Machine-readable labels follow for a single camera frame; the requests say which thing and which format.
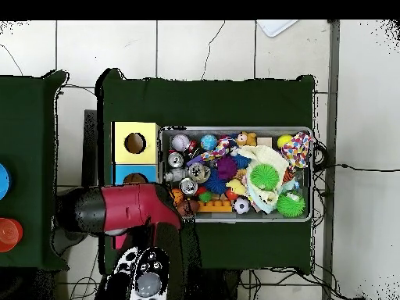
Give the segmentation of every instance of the orange toy block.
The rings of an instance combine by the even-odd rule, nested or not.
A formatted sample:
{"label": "orange toy block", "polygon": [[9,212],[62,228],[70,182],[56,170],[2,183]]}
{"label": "orange toy block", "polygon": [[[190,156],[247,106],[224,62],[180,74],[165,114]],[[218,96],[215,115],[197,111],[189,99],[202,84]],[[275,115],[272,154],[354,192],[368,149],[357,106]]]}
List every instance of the orange toy block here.
{"label": "orange toy block", "polygon": [[232,212],[230,200],[212,200],[211,202],[198,202],[199,212]]}

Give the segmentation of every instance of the white ball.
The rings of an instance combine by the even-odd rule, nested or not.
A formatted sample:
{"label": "white ball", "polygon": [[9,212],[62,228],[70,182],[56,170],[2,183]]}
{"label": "white ball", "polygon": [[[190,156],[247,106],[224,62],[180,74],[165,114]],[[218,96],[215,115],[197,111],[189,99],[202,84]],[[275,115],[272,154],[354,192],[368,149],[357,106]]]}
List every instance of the white ball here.
{"label": "white ball", "polygon": [[234,210],[237,214],[243,214],[250,210],[250,203],[247,199],[237,198],[234,202]]}
{"label": "white ball", "polygon": [[191,141],[184,134],[177,134],[171,141],[171,145],[175,151],[183,152],[188,148]]}

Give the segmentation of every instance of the purple pom-pom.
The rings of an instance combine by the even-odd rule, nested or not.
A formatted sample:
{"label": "purple pom-pom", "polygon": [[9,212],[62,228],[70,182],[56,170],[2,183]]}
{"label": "purple pom-pom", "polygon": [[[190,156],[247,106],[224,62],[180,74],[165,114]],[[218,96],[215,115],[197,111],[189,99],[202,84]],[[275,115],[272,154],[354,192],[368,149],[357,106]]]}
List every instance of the purple pom-pom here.
{"label": "purple pom-pom", "polygon": [[238,171],[235,161],[230,156],[219,159],[216,162],[216,168],[218,169],[218,177],[221,180],[230,180]]}
{"label": "purple pom-pom", "polygon": [[218,178],[218,172],[216,171],[216,169],[212,168],[209,179],[205,183],[203,183],[203,186],[212,193],[221,195],[227,190],[227,186],[225,185],[226,183],[226,180],[221,180],[220,178]]}

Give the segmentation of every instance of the green spiky ball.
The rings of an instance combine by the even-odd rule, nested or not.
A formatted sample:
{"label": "green spiky ball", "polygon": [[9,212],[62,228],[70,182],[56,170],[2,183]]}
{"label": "green spiky ball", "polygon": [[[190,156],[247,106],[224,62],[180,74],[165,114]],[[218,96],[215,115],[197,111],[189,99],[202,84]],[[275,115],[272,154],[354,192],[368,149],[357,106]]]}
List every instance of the green spiky ball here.
{"label": "green spiky ball", "polygon": [[279,182],[279,174],[273,166],[262,163],[254,167],[250,181],[261,190],[272,191]]}
{"label": "green spiky ball", "polygon": [[206,192],[201,193],[200,195],[198,195],[198,198],[202,202],[209,202],[213,198],[213,194],[210,191],[206,191]]}
{"label": "green spiky ball", "polygon": [[287,197],[286,195],[288,194],[288,192],[281,194],[279,195],[277,201],[277,210],[280,214],[286,217],[300,216],[305,208],[304,198],[296,192],[291,191],[290,193],[299,197],[299,200],[295,201],[292,198]]}

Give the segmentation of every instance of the yellow cube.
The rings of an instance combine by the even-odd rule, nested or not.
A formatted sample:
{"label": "yellow cube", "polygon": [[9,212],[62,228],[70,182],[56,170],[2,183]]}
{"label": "yellow cube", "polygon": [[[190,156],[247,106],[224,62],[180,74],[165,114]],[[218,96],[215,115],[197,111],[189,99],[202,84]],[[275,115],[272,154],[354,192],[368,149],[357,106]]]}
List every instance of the yellow cube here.
{"label": "yellow cube", "polygon": [[155,165],[158,163],[156,123],[115,122],[116,164]]}

